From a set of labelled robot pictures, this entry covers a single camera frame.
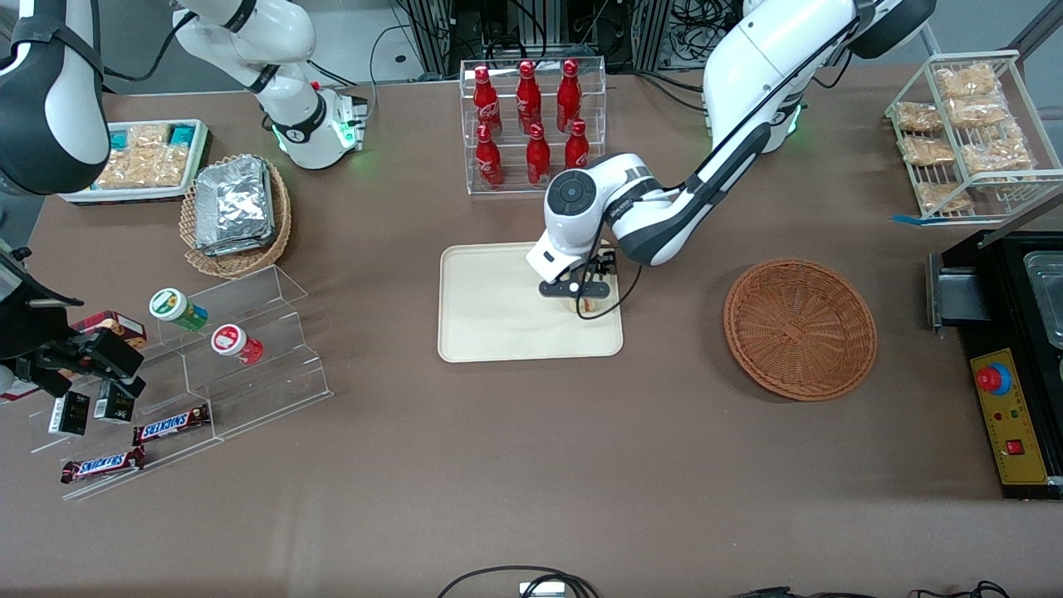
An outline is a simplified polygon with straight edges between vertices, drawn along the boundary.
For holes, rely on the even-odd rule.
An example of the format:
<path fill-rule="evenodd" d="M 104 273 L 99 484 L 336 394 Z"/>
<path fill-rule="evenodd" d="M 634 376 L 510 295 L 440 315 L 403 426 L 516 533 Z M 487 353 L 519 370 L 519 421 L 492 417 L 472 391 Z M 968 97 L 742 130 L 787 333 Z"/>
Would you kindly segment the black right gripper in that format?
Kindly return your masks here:
<path fill-rule="evenodd" d="M 69 306 L 82 306 L 82 300 L 62 296 L 35 281 L 4 277 L 2 366 L 17 379 L 60 398 L 72 386 L 60 370 L 72 370 L 79 363 L 94 375 L 106 375 L 96 398 L 136 401 L 147 386 L 144 378 L 135 377 L 144 355 L 109 329 L 77 334 L 69 326 Z"/>

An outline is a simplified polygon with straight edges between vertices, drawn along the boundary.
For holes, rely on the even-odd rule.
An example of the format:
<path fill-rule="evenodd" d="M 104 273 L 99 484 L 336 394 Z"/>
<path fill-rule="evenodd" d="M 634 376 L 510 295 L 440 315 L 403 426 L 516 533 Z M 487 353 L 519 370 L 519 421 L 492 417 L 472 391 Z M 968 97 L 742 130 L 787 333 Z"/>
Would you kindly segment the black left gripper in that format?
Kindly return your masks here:
<path fill-rule="evenodd" d="M 581 281 L 606 281 L 608 276 L 615 275 L 615 246 L 598 246 L 596 254 L 590 257 L 580 268 Z M 580 313 L 595 314 L 596 298 L 581 297 Z"/>

